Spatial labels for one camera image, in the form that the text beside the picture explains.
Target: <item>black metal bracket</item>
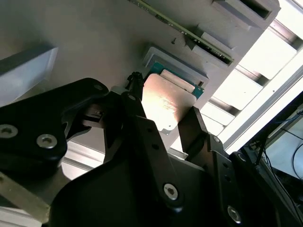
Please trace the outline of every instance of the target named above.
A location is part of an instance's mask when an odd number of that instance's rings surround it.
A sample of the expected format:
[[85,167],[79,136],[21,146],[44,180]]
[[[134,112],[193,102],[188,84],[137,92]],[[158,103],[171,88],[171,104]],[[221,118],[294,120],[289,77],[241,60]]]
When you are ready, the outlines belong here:
[[188,153],[187,161],[202,167],[214,180],[222,218],[231,225],[245,225],[232,162],[221,141],[208,133],[200,111],[193,106],[179,122],[178,129],[182,148]]
[[[86,132],[79,114],[108,93],[94,79],[82,79],[0,108],[0,170],[31,177],[53,174],[66,153],[67,138]],[[11,127],[17,129],[10,136]]]
[[[137,164],[140,163],[140,171],[141,174],[144,173],[142,177],[146,179],[147,188],[152,189],[151,193],[160,205],[173,212],[180,212],[184,195],[156,124],[146,118],[138,97],[124,92],[121,99],[125,111],[122,130],[125,139],[134,148],[132,156],[135,155],[134,160],[137,160]],[[169,190],[171,197],[169,193],[165,193],[165,186],[168,184],[173,188],[172,191]]]

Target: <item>black plastic part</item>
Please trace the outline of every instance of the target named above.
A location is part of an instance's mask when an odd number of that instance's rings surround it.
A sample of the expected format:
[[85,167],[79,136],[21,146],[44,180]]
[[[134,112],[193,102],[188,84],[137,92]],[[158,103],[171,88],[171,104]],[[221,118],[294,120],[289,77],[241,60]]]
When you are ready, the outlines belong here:
[[69,183],[55,198],[49,227],[213,226],[216,215],[210,178],[197,166],[169,159],[185,194],[182,212],[169,215],[155,205],[139,159],[123,150],[110,162]]
[[142,101],[144,80],[143,75],[140,72],[133,72],[127,80],[129,81],[126,89],[130,90],[130,93]]
[[221,214],[218,218],[235,225],[227,212],[231,206],[242,217],[241,225],[246,225],[232,162],[220,140],[208,134],[200,111],[193,106],[179,122],[178,129],[182,147],[188,152],[187,160],[205,169],[214,181],[216,203]]
[[[74,134],[88,130],[74,122],[77,114],[107,93],[97,80],[82,79],[0,108],[0,124],[18,129],[15,137],[0,139],[0,170],[28,177],[54,173],[66,153],[67,135],[72,137],[71,126]],[[55,136],[56,146],[39,147],[36,140],[42,134]]]

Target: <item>bright light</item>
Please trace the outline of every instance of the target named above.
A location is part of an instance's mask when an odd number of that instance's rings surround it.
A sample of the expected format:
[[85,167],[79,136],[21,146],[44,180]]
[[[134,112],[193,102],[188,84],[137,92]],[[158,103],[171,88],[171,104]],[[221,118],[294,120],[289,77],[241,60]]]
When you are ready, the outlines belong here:
[[178,138],[175,140],[175,142],[170,147],[175,150],[183,152],[180,136],[178,136]]
[[[300,79],[297,83],[296,81],[293,81],[291,83],[294,83],[294,85],[288,88],[284,93],[275,94],[274,97],[276,97],[276,101],[274,104],[267,104],[269,98],[300,69],[302,66],[302,59],[303,51],[299,52],[222,131],[219,138],[224,143],[234,133],[237,135],[239,134],[239,137],[236,138],[235,141],[224,144],[227,146],[226,151],[228,153],[237,151],[274,116],[276,116],[291,100],[302,92],[303,79]],[[256,111],[258,112],[257,116],[252,117]],[[236,131],[243,124],[247,124],[247,126],[245,126],[246,129],[237,133]]]
[[[295,0],[303,8],[303,0]],[[281,10],[276,20],[303,39],[303,9],[293,1],[279,0]]]
[[201,109],[201,114],[211,117],[213,120],[221,123],[222,125],[228,125],[235,118],[235,116],[211,103],[206,103],[203,106]]
[[220,132],[222,132],[222,130],[224,129],[223,125],[221,125],[220,123],[214,121],[213,119],[205,116],[202,114],[202,119],[205,123],[205,126],[208,130],[208,132],[210,132],[211,134],[217,136],[219,135]]
[[258,72],[264,77],[272,79],[295,54],[296,50],[293,47],[271,31],[265,30],[239,65],[250,72]]
[[214,93],[214,97],[242,110],[262,89],[262,86],[237,70],[233,70]]

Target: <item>metal plate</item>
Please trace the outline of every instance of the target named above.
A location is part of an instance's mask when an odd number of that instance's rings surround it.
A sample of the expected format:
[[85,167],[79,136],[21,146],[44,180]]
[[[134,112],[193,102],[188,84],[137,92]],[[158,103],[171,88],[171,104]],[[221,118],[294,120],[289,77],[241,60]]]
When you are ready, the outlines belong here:
[[162,76],[148,76],[143,88],[142,105],[148,119],[155,121],[159,131],[168,134],[187,111],[195,104],[196,97]]

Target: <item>metal strip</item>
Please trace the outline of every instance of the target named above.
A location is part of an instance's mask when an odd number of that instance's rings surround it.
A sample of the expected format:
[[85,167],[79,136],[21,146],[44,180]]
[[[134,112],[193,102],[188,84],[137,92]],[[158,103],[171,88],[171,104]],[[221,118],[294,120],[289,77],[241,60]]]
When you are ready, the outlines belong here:
[[50,205],[0,172],[0,194],[41,223],[48,222]]
[[178,23],[176,23],[175,21],[170,19],[169,17],[167,17],[167,16],[163,15],[162,13],[160,13],[159,11],[155,10],[153,7],[151,7],[150,5],[145,3],[144,1],[141,1],[141,0],[128,0],[128,1],[132,2],[133,4],[137,5],[138,7],[142,8],[142,9],[144,9],[146,12],[155,16],[161,22],[163,22],[165,24],[168,24],[169,26],[171,26],[175,30],[184,34],[185,36],[190,38],[192,41],[194,41],[196,43],[196,45],[198,45],[198,46],[200,46],[200,44],[205,45],[205,47],[203,47],[202,49],[209,52],[211,55],[218,58],[219,60],[221,60],[226,65],[231,65],[233,63],[234,59],[231,56],[229,56],[226,53],[224,53],[223,51],[219,50],[218,48],[213,46],[208,41],[206,41],[204,39],[201,39],[200,37],[198,37],[194,33],[190,32],[186,28],[182,27],[181,25],[179,25]]

